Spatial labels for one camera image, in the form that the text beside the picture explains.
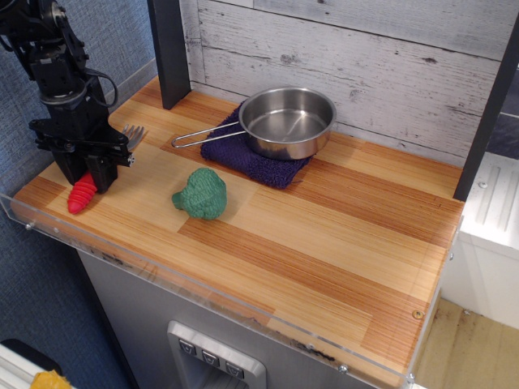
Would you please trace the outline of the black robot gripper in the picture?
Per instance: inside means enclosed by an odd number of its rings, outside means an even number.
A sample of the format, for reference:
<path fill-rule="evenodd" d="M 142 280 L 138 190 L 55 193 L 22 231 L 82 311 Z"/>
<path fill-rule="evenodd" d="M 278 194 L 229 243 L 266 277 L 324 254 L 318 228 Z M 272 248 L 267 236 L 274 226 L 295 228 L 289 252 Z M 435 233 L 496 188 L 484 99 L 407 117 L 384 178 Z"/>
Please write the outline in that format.
<path fill-rule="evenodd" d="M 91 97 L 73 109 L 58 105 L 48 109 L 49 118 L 29 122 L 38 147 L 53 153 L 72 186 L 88 170 L 97 192 L 104 194 L 118 178 L 117 165 L 129 166 L 135 161 L 127 147 L 128 138 L 109 124 L 108 109 Z"/>

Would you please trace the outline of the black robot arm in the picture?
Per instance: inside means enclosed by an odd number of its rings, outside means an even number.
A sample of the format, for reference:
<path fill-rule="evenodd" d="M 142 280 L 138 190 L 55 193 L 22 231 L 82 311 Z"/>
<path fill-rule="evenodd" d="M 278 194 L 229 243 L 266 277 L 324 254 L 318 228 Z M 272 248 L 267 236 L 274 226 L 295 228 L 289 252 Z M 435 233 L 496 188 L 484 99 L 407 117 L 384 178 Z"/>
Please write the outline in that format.
<path fill-rule="evenodd" d="M 105 99 L 105 74 L 87 67 L 89 56 L 65 9 L 55 1 L 3 1 L 1 44 L 36 82 L 49 112 L 29 123 L 37 146 L 52 152 L 70 184 L 90 173 L 97 191 L 105 193 L 118 166 L 130 166 L 134 157 L 129 139 L 109 124 L 114 103 Z"/>

